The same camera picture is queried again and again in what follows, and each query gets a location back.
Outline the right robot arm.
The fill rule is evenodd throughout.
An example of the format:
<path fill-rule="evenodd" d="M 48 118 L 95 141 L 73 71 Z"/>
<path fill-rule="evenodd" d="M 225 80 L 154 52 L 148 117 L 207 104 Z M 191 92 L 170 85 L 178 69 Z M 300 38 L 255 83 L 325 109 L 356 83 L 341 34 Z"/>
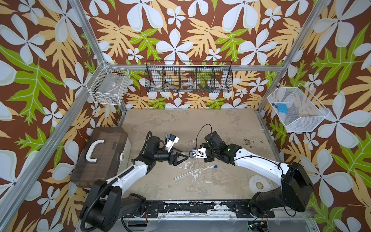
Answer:
<path fill-rule="evenodd" d="M 203 156 L 205 162 L 218 159 L 251 170 L 278 185 L 273 190 L 259 191 L 250 199 L 248 208 L 255 217 L 280 207 L 304 212 L 314 191 L 312 181 L 301 164 L 272 161 L 239 145 L 227 145 L 216 131 L 205 137 L 205 143 L 201 144 L 197 153 Z"/>

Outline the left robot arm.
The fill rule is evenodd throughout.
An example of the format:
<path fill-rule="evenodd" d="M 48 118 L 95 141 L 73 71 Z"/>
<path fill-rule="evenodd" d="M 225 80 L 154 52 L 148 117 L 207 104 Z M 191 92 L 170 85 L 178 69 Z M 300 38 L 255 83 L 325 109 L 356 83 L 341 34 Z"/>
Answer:
<path fill-rule="evenodd" d="M 126 216 L 140 217 L 146 213 L 145 197 L 131 193 L 122 195 L 140 178 L 146 176 L 157 162 L 168 162 L 177 166 L 188 156 L 174 145 L 179 138 L 173 134 L 164 140 L 148 132 L 139 155 L 132 160 L 132 165 L 115 177 L 108 180 L 97 180 L 93 183 L 83 209 L 80 213 L 80 231 L 91 232 L 99 229 L 108 232 L 118 219 Z"/>

